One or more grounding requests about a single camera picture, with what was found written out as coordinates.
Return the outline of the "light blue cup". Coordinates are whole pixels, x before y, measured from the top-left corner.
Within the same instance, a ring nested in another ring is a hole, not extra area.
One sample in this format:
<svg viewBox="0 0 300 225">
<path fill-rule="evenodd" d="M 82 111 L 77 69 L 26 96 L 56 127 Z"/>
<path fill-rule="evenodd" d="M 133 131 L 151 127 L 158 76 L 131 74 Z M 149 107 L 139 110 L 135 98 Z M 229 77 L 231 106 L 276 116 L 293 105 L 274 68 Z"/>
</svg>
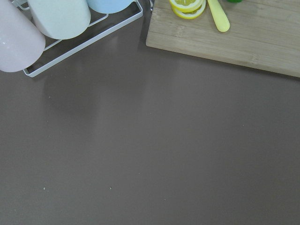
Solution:
<svg viewBox="0 0 300 225">
<path fill-rule="evenodd" d="M 113 14 L 127 8 L 133 0 L 87 0 L 88 6 L 102 14 Z"/>
</svg>

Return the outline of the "green lime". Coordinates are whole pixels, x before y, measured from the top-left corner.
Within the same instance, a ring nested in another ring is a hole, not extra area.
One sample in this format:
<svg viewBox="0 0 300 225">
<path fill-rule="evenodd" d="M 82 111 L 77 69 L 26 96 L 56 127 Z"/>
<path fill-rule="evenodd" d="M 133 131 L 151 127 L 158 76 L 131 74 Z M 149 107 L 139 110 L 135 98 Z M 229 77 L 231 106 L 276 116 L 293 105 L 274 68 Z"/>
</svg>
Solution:
<svg viewBox="0 0 300 225">
<path fill-rule="evenodd" d="M 230 3 L 240 3 L 243 0 L 227 0 L 227 1 L 230 2 Z"/>
</svg>

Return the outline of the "white cup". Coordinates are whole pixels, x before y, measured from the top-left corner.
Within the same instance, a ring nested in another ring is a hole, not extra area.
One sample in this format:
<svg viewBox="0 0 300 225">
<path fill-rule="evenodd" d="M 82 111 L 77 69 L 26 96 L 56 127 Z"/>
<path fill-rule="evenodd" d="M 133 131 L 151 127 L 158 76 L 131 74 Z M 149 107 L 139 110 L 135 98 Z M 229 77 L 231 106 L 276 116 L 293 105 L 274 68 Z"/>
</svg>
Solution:
<svg viewBox="0 0 300 225">
<path fill-rule="evenodd" d="M 85 0 L 29 0 L 36 27 L 53 39 L 71 39 L 82 34 L 91 20 Z"/>
</svg>

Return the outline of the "pink cup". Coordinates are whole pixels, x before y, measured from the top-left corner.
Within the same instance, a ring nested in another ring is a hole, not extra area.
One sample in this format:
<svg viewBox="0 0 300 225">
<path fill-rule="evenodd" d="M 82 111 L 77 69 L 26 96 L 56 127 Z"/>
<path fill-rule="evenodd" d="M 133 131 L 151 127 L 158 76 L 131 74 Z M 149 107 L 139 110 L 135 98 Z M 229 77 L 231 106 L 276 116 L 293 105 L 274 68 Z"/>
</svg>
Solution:
<svg viewBox="0 0 300 225">
<path fill-rule="evenodd" d="M 45 37 L 9 0 L 0 2 L 0 69 L 21 71 L 35 63 L 45 48 Z"/>
</svg>

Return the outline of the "upper lemon slice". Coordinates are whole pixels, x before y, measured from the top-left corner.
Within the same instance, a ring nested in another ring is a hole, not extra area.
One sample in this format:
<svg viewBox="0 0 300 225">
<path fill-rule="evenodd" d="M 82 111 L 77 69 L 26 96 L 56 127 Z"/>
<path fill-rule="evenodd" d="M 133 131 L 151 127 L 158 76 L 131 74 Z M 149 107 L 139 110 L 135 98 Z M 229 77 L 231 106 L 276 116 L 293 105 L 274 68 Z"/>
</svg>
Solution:
<svg viewBox="0 0 300 225">
<path fill-rule="evenodd" d="M 170 5 L 184 13 L 192 12 L 198 9 L 203 1 L 202 0 L 169 0 Z"/>
</svg>

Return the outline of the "lemon slice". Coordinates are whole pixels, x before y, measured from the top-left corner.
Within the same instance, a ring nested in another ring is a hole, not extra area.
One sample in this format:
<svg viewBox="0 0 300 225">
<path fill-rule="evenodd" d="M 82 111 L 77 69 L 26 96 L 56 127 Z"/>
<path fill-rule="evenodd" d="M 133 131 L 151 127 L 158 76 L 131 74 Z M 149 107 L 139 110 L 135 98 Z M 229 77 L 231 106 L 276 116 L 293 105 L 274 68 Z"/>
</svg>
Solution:
<svg viewBox="0 0 300 225">
<path fill-rule="evenodd" d="M 180 10 L 172 7 L 172 11 L 179 17 L 182 19 L 187 19 L 187 20 L 191 20 L 191 19 L 195 19 L 197 17 L 199 17 L 205 10 L 206 7 L 206 2 L 204 2 L 199 8 L 197 8 L 196 10 L 192 11 L 192 12 L 181 12 Z"/>
<path fill-rule="evenodd" d="M 184 13 L 192 12 L 198 9 L 203 1 L 202 0 L 169 0 L 170 5 Z"/>
</svg>

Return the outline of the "lower lemon slice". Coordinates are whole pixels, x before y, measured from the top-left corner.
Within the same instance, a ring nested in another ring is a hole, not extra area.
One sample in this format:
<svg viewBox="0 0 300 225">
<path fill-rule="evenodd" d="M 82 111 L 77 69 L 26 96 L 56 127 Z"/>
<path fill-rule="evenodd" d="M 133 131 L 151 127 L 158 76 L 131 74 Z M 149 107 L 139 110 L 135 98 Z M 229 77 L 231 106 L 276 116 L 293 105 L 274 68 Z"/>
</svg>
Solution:
<svg viewBox="0 0 300 225">
<path fill-rule="evenodd" d="M 192 12 L 181 12 L 180 10 L 172 7 L 172 11 L 179 17 L 182 19 L 187 19 L 187 20 L 191 20 L 191 19 L 195 19 L 197 17 L 199 17 L 205 10 L 206 7 L 206 2 L 204 2 L 199 8 L 197 8 L 196 10 L 192 11 Z"/>
</svg>

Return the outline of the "yellow plastic knife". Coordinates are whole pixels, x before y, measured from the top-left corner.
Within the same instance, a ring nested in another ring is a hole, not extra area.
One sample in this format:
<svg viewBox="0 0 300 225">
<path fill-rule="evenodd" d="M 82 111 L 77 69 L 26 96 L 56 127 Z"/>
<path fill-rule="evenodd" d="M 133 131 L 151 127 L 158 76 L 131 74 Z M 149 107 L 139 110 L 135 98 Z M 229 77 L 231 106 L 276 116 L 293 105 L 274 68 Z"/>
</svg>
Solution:
<svg viewBox="0 0 300 225">
<path fill-rule="evenodd" d="M 227 32 L 230 28 L 230 22 L 221 7 L 218 0 L 207 0 L 212 14 L 212 18 L 215 22 L 216 28 L 220 32 Z"/>
</svg>

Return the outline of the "bamboo cutting board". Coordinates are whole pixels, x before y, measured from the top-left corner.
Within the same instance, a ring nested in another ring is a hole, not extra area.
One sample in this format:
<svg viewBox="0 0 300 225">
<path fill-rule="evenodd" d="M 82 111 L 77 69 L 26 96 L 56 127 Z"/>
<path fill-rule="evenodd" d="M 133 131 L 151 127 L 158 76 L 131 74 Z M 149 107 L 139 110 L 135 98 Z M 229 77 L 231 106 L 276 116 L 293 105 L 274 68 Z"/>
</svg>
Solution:
<svg viewBox="0 0 300 225">
<path fill-rule="evenodd" d="M 284 75 L 300 75 L 300 3 L 297 0 L 221 1 L 229 22 L 217 30 L 210 9 L 179 18 L 166 0 L 154 3 L 146 45 Z"/>
</svg>

